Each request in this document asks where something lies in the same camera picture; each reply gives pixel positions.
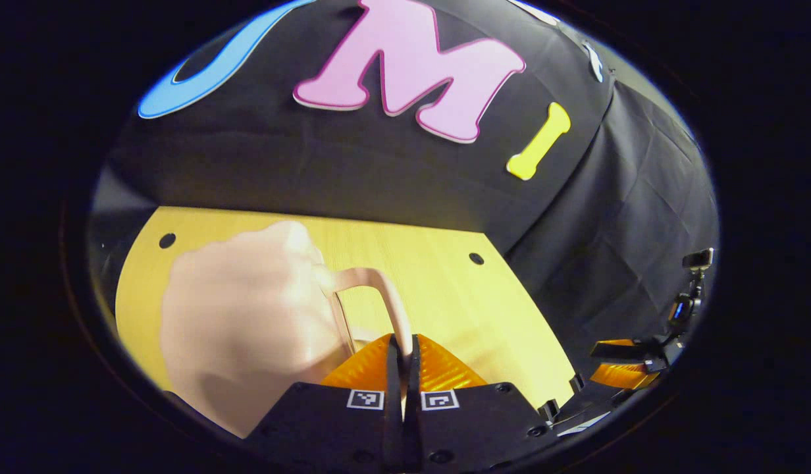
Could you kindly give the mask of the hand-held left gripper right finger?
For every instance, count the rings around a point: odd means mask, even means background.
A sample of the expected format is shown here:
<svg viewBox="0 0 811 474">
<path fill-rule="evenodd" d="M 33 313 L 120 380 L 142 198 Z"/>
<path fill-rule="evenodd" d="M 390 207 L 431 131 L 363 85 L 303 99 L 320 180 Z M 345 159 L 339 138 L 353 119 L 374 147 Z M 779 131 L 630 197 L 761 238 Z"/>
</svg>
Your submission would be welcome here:
<svg viewBox="0 0 811 474">
<path fill-rule="evenodd" d="M 487 383 L 429 337 L 415 335 L 405 406 L 407 465 L 419 473 L 493 473 L 557 444 L 509 382 Z"/>
</svg>

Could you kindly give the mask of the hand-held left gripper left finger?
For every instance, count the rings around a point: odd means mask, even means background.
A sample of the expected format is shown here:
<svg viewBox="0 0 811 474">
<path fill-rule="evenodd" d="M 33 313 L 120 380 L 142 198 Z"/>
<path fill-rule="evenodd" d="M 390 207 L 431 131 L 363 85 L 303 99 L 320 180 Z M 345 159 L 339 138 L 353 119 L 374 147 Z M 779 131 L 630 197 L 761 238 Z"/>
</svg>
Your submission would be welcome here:
<svg viewBox="0 0 811 474">
<path fill-rule="evenodd" d="M 267 473 L 391 473 L 402 461 L 400 351 L 388 334 L 361 349 L 378 354 L 379 389 L 294 383 L 245 438 Z"/>
</svg>

